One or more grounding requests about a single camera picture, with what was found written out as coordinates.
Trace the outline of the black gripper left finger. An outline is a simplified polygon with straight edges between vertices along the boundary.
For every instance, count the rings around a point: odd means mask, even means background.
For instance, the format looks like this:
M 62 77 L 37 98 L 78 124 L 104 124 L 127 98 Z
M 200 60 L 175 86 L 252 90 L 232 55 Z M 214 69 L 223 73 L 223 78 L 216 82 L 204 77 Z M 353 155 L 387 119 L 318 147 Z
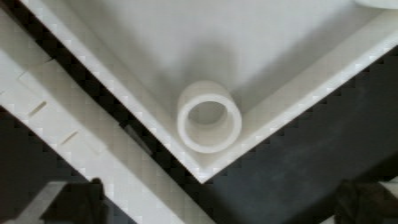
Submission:
M 104 189 L 87 183 L 49 182 L 15 218 L 15 224 L 106 224 Z

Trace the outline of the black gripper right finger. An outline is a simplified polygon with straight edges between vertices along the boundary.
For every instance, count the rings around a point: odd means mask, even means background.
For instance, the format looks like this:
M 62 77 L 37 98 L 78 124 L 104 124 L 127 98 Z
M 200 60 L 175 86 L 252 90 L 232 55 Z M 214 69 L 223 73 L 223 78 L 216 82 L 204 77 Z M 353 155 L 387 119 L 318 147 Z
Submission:
M 335 189 L 335 224 L 398 224 L 398 197 L 378 182 L 342 180 Z

